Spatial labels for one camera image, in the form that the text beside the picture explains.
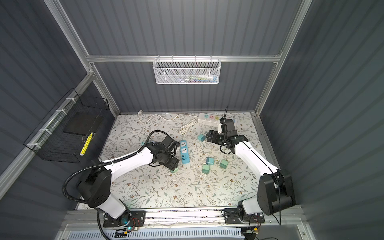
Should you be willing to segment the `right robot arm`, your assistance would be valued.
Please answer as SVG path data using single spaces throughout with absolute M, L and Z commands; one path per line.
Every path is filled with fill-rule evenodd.
M 226 148 L 228 155 L 236 155 L 258 178 L 257 194 L 240 201 L 239 210 L 246 215 L 263 213 L 267 216 L 296 205 L 296 197 L 292 177 L 280 170 L 259 154 L 243 135 L 238 135 L 232 119 L 220 119 L 221 131 L 210 130 L 206 134 L 207 141 L 220 148 Z

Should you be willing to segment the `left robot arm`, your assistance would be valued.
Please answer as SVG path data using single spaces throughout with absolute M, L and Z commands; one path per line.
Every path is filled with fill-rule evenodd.
M 169 170 L 178 167 L 175 155 L 180 142 L 166 136 L 161 142 L 146 141 L 136 152 L 103 162 L 102 167 L 86 170 L 78 181 L 77 189 L 85 204 L 107 213 L 113 219 L 129 212 L 128 207 L 111 192 L 114 180 L 144 165 L 158 164 Z

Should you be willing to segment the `teal power strip with USB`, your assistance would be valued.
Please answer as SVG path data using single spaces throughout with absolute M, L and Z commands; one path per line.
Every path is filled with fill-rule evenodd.
M 182 163 L 189 164 L 190 163 L 189 149 L 188 149 L 187 141 L 185 140 L 180 141 L 180 153 L 181 153 Z

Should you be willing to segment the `white long power strip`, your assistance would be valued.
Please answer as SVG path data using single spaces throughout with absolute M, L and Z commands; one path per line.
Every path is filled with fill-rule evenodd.
M 220 123 L 221 118 L 224 118 L 224 116 L 218 116 L 208 113 L 199 113 L 198 122 L 209 125 L 218 125 Z

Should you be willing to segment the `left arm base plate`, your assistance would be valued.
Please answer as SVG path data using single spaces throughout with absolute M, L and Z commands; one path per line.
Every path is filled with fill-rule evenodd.
M 104 228 L 138 228 L 144 225 L 146 219 L 146 211 L 130 211 L 126 210 L 117 219 L 112 218 L 109 214 L 103 216 Z

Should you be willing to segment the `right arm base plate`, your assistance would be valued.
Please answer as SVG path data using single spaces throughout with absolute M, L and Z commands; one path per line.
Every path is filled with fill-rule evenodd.
M 227 225 L 235 225 L 235 224 L 260 225 L 265 223 L 265 218 L 263 213 L 248 215 L 239 208 L 225 208 L 221 210 L 221 214 L 223 215 L 225 219 L 225 223 Z

